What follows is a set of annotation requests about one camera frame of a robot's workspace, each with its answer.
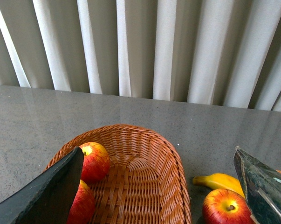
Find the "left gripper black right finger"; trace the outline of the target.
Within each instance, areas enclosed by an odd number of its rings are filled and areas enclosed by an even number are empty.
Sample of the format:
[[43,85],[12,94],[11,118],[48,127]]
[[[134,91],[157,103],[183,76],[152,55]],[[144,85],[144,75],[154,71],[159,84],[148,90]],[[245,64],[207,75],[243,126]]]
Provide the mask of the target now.
[[252,219],[281,224],[281,173],[240,147],[235,148],[233,163]]

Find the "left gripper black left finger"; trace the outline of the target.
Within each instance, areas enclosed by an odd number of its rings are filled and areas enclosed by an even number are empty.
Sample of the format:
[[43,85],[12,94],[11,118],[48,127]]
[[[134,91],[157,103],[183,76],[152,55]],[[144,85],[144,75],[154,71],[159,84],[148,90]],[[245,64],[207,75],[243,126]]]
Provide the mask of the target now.
[[64,224],[78,191],[83,152],[75,147],[0,203],[0,224]]

